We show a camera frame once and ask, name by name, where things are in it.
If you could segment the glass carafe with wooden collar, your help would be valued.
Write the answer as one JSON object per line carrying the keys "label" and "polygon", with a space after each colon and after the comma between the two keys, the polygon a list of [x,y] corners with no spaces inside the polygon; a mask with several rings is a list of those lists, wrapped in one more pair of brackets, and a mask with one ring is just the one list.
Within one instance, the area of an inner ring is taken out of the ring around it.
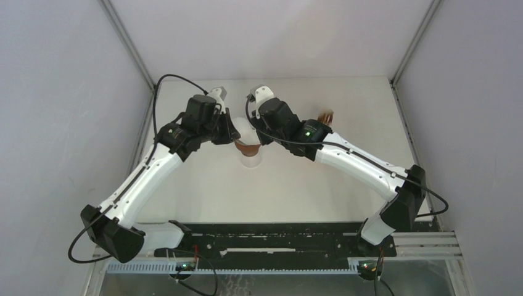
{"label": "glass carafe with wooden collar", "polygon": [[244,145],[241,142],[235,142],[236,149],[240,152],[240,162],[247,168],[255,168],[262,162],[260,154],[260,144]]}

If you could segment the white paper coffee filter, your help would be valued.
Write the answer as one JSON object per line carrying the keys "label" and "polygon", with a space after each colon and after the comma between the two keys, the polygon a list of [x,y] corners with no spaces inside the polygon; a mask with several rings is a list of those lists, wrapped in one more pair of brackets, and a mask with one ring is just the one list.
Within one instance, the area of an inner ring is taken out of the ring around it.
{"label": "white paper coffee filter", "polygon": [[245,146],[259,145],[260,140],[255,128],[244,117],[236,117],[232,119],[232,123],[240,134],[238,141]]}

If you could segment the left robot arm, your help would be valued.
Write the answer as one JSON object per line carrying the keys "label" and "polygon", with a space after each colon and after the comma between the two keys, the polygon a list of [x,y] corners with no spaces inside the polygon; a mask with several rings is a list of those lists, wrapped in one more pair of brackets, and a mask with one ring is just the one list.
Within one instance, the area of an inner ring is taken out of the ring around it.
{"label": "left robot arm", "polygon": [[97,207],[82,209],[83,231],[120,263],[162,248],[169,248],[178,257],[189,255],[193,241],[176,223],[139,224],[136,219],[167,176],[203,143],[223,145],[238,138],[224,96],[217,89],[192,96],[185,111],[157,131],[148,156],[113,195]]}

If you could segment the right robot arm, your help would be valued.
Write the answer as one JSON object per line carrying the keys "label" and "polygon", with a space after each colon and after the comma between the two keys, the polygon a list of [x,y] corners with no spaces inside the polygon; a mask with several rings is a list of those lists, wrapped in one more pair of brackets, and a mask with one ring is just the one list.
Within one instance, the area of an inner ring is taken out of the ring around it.
{"label": "right robot arm", "polygon": [[413,229],[426,197],[423,168],[387,163],[350,144],[318,120],[299,120],[277,97],[264,101],[260,107],[260,111],[247,110],[245,114],[263,145],[276,142],[294,156],[334,167],[365,183],[385,201],[358,231],[356,247],[360,254],[371,257],[393,232]]}

